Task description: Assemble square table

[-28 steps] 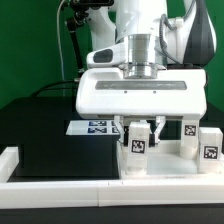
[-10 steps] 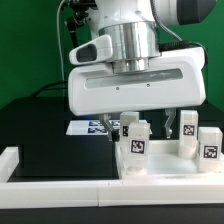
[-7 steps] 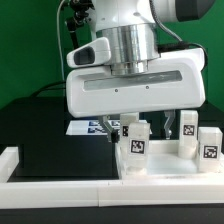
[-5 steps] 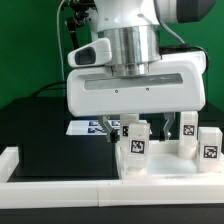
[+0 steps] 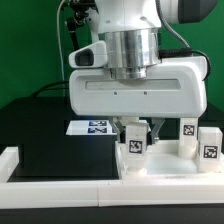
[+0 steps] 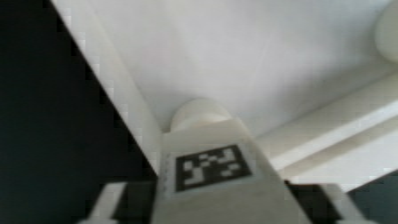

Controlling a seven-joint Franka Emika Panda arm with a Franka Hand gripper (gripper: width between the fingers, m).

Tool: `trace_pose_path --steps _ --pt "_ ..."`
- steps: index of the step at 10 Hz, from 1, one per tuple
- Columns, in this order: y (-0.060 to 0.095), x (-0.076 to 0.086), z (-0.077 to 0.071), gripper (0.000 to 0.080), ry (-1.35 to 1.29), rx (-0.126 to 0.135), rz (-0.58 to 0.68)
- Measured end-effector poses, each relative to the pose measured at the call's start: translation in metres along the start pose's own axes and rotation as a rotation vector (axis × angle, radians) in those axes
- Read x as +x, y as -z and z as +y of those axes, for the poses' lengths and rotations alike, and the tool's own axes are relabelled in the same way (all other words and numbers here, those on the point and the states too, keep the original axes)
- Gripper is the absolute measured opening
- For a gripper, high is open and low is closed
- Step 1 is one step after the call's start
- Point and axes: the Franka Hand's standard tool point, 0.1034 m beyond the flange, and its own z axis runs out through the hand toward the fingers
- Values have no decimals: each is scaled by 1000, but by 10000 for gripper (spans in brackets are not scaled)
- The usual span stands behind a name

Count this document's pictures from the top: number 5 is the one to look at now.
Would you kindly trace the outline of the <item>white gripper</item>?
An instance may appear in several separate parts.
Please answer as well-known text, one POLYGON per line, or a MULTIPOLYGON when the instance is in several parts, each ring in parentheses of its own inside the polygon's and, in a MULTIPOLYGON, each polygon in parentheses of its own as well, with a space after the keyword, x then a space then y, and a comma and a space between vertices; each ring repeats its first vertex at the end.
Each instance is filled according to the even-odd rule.
POLYGON ((147 144, 153 145, 164 118, 198 118, 207 107, 207 61, 202 56, 165 58, 149 66, 143 79, 114 79, 107 62, 103 41, 69 55, 74 69, 69 79, 70 102, 78 115, 113 117, 119 143, 125 142, 126 132, 116 116, 152 118, 147 144))

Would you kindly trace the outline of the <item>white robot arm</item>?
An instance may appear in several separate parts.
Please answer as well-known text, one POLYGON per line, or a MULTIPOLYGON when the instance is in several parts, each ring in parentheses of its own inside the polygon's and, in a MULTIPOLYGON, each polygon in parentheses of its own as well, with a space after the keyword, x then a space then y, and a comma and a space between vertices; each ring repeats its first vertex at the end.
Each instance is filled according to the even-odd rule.
POLYGON ((154 143, 167 118, 197 120, 207 107, 206 54, 162 49, 159 31, 206 18, 218 0, 93 0, 84 5, 93 43, 69 55, 78 115, 107 116, 120 142, 154 143))

